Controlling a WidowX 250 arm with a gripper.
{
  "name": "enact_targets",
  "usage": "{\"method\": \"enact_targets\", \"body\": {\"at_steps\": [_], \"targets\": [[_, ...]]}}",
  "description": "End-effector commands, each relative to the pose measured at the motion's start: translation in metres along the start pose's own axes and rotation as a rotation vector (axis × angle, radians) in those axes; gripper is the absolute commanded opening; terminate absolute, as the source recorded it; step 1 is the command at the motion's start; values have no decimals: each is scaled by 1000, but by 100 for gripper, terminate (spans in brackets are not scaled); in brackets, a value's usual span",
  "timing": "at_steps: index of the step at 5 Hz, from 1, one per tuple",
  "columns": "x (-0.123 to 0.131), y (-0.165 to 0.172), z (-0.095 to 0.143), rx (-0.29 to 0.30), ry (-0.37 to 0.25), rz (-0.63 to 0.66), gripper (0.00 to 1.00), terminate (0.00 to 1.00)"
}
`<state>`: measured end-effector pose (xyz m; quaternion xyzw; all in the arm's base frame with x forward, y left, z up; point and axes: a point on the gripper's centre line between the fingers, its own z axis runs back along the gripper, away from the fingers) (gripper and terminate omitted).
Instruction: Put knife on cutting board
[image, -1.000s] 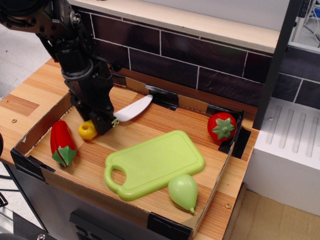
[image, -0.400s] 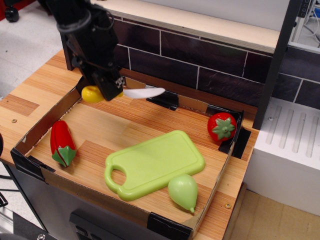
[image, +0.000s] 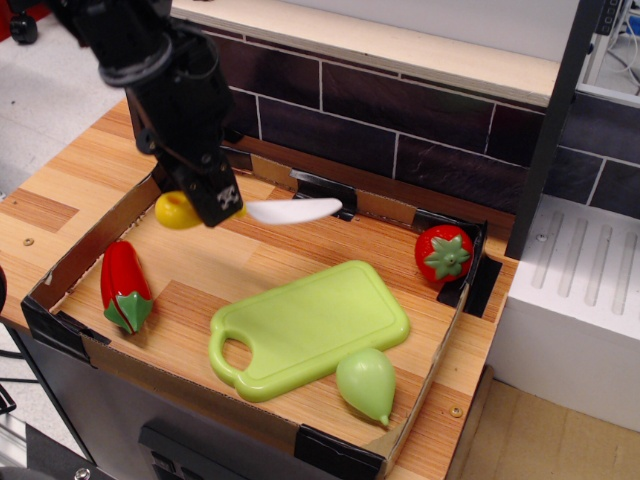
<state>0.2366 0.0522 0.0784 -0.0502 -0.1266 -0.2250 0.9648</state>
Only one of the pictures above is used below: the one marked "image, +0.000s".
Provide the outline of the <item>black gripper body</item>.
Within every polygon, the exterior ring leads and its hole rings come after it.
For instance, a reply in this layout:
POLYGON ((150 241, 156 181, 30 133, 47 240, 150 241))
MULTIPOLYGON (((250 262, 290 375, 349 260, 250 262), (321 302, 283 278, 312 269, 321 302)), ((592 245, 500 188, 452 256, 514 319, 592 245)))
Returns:
POLYGON ((139 150, 164 152, 199 174, 221 163, 223 123, 233 99, 213 40, 195 29, 176 29, 171 50, 156 72, 127 94, 139 119, 139 150))

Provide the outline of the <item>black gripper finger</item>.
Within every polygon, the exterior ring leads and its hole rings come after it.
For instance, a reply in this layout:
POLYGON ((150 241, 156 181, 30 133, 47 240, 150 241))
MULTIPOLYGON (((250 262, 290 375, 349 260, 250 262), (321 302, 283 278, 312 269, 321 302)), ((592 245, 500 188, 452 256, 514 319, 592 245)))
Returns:
POLYGON ((162 171, 162 191, 180 190, 189 195, 193 183, 192 170, 171 154, 160 154, 157 161, 158 168, 162 171))
POLYGON ((182 168, 178 173, 178 185, 207 227, 219 225, 244 206, 235 174, 226 159, 207 173, 182 168))

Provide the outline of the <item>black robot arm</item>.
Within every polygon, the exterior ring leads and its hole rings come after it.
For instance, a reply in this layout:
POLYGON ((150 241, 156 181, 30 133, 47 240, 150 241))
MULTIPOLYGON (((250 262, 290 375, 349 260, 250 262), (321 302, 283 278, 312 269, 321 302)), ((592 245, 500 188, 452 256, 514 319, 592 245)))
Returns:
POLYGON ((58 20, 91 49, 99 74, 125 91, 138 150, 156 158, 199 219, 215 227, 241 211, 221 149, 233 97, 213 40, 170 16, 168 1, 51 1, 58 20))

